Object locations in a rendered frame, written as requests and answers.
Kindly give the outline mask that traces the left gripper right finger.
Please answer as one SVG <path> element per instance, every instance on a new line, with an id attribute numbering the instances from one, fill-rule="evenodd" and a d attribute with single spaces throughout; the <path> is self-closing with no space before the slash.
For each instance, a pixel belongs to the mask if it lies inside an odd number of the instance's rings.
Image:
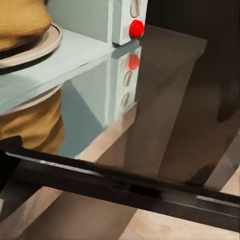
<path id="1" fill-rule="evenodd" d="M 240 173 L 240 135 L 229 133 L 227 135 L 224 151 Z"/>

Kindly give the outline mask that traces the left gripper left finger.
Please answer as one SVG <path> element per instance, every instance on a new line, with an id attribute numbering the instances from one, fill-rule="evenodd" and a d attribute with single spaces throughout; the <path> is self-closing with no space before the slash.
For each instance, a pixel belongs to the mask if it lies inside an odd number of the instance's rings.
<path id="1" fill-rule="evenodd" d="M 0 192 L 6 186 L 26 150 L 22 133 L 0 138 Z"/>

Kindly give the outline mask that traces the microwave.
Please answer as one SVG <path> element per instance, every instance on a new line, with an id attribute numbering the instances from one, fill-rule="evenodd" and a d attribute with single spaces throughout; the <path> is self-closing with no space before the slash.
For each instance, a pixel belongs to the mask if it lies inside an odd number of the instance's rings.
<path id="1" fill-rule="evenodd" d="M 240 233 L 240 0 L 0 0 L 11 179 Z"/>

